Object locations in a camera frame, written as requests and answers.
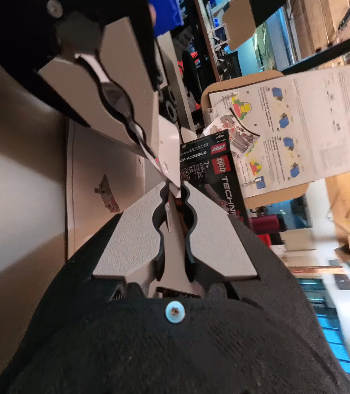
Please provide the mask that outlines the blue plastic parts bin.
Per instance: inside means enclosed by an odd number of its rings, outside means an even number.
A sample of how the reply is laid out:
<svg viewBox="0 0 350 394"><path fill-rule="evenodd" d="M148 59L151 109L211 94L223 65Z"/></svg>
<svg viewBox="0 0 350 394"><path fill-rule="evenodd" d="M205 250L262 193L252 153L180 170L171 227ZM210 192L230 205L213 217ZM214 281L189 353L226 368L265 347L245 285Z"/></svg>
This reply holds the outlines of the blue plastic parts bin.
<svg viewBox="0 0 350 394"><path fill-rule="evenodd" d="M184 25L179 0L149 0L148 3L154 7L156 13L155 38Z"/></svg>

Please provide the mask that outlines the white printed instruction sheet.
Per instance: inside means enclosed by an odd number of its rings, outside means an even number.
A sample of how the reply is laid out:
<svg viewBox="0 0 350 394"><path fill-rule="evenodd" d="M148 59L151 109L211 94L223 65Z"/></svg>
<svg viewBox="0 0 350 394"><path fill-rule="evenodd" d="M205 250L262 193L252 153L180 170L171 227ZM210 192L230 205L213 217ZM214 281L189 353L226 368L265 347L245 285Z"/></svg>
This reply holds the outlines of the white printed instruction sheet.
<svg viewBox="0 0 350 394"><path fill-rule="evenodd" d="M209 94L212 122L225 113L260 135L236 160L244 197L350 172L350 65L322 68Z"/></svg>

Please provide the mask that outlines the black office chair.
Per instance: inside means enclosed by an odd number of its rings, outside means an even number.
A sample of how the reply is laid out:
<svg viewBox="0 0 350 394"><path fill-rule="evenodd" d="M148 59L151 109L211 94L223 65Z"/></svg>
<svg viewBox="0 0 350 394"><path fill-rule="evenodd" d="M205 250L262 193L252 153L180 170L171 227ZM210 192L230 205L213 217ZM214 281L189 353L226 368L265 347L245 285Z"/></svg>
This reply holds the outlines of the black office chair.
<svg viewBox="0 0 350 394"><path fill-rule="evenodd" d="M188 96L192 95L197 104L201 104L202 90L199 82L197 67L191 54L182 52L183 83Z"/></svg>

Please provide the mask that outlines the stack of cardboard boxes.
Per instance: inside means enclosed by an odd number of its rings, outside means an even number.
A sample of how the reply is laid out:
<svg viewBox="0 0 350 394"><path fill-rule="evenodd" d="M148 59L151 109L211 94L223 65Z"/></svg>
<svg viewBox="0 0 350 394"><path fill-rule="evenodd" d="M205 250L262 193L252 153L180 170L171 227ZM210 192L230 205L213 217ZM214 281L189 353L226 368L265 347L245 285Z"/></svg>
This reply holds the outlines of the stack of cardboard boxes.
<svg viewBox="0 0 350 394"><path fill-rule="evenodd" d="M350 0L290 0L286 5L299 59L350 39L350 17L339 30Z"/></svg>

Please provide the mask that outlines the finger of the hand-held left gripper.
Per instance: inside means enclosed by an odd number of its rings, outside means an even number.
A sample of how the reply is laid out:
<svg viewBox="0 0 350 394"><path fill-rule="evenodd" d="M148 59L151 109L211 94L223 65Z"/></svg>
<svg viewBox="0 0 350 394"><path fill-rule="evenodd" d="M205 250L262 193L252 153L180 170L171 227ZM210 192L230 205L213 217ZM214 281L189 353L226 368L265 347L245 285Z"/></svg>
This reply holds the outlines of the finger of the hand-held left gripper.
<svg viewBox="0 0 350 394"><path fill-rule="evenodd" d="M104 108L93 77L82 66L57 57L40 74L94 131L134 153L142 153L125 126Z"/></svg>
<svg viewBox="0 0 350 394"><path fill-rule="evenodd" d="M134 119L145 133L155 158L159 153L159 101L154 91L131 22L123 17L103 30L100 60L109 77L130 98Z"/></svg>

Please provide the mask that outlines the red grey sticker sheet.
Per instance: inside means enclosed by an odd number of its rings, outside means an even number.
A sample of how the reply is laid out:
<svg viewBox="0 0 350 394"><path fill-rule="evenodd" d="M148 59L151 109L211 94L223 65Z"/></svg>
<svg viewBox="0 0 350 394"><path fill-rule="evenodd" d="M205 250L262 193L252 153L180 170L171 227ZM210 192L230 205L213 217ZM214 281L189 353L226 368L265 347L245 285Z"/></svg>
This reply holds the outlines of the red grey sticker sheet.
<svg viewBox="0 0 350 394"><path fill-rule="evenodd" d="M255 146L260 135L253 133L241 125L240 121L231 113L225 113L218 116L209 126L202 132L202 136L223 133L228 131L230 141L230 149L235 159L241 160Z"/></svg>

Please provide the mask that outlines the black toy set box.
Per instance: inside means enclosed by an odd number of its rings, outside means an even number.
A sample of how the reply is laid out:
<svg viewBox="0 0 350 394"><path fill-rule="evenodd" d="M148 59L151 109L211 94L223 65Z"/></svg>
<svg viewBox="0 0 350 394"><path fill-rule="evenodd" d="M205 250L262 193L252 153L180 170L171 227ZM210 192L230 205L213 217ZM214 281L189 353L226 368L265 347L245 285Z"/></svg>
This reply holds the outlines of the black toy set box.
<svg viewBox="0 0 350 394"><path fill-rule="evenodd" d="M228 129L180 145L181 180L250 228Z"/></svg>

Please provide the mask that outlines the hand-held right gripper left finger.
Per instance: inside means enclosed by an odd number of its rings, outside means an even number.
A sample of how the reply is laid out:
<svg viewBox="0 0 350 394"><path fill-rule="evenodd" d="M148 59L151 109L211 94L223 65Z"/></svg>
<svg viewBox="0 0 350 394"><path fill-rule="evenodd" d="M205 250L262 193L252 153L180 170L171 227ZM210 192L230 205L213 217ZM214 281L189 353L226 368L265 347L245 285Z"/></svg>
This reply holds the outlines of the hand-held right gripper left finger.
<svg viewBox="0 0 350 394"><path fill-rule="evenodd" d="M161 182L124 210L93 271L96 279L137 283L145 296L150 284L163 277L164 236L169 182Z"/></svg>

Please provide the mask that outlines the maroon tumbler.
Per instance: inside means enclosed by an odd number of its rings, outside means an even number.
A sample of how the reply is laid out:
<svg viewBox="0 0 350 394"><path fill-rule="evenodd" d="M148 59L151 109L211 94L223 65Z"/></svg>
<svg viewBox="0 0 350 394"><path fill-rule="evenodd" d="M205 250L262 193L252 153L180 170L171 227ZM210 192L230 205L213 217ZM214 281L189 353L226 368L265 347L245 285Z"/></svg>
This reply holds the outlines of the maroon tumbler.
<svg viewBox="0 0 350 394"><path fill-rule="evenodd" d="M276 234L287 231L282 214L260 215L250 218L251 229L257 235Z"/></svg>

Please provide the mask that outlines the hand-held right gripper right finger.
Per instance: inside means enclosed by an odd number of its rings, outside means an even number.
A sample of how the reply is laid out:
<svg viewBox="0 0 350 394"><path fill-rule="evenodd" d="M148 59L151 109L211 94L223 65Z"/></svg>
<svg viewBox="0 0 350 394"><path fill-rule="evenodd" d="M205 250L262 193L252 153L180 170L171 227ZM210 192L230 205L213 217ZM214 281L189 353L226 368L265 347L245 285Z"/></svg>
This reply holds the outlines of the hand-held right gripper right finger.
<svg viewBox="0 0 350 394"><path fill-rule="evenodd" d="M234 283L258 273L229 214L188 181L181 185L184 269L201 295L240 298Z"/></svg>

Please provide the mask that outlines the light wooden display board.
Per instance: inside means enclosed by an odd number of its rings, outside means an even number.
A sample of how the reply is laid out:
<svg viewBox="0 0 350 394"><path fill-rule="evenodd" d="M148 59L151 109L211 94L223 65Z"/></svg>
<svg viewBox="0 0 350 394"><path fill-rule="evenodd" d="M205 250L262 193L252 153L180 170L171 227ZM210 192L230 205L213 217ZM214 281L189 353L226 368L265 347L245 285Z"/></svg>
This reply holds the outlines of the light wooden display board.
<svg viewBox="0 0 350 394"><path fill-rule="evenodd" d="M248 86L252 84L256 84L259 82L272 80L275 78L279 78L284 76L284 74L280 71L270 70L263 71L255 74L250 74L230 80L217 81L211 85L209 85L202 93L201 97L201 109L203 114L203 119L205 126L208 126L213 118L210 114L212 110L209 94L217 91L225 91L231 90L236 91L237 88L242 86ZM244 198L245 206L249 209L257 208L259 206L266 206L274 203L280 203L286 200L298 198L306 193L308 190L309 183L296 185L288 188L284 188L281 190L271 191L265 194Z"/></svg>
<svg viewBox="0 0 350 394"><path fill-rule="evenodd" d="M222 22L227 27L227 38L231 51L249 40L256 30L256 24L248 0L232 0L224 12Z"/></svg>

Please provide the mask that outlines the black partition post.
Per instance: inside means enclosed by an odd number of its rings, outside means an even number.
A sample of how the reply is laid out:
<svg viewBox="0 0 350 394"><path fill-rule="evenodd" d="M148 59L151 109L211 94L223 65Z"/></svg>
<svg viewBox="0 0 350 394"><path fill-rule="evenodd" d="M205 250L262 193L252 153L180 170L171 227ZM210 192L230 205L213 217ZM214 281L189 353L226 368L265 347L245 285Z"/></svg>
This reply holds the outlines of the black partition post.
<svg viewBox="0 0 350 394"><path fill-rule="evenodd" d="M350 52L350 38L307 57L281 71L284 75L305 72Z"/></svg>

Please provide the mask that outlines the white instruction booklet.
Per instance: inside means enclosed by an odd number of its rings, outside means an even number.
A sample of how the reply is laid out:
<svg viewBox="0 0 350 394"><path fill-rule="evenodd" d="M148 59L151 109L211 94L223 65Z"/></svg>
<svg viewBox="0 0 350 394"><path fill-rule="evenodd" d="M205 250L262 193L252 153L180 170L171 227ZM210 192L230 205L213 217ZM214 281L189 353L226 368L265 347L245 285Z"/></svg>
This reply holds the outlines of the white instruction booklet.
<svg viewBox="0 0 350 394"><path fill-rule="evenodd" d="M67 257L163 180L148 160L69 121Z"/></svg>

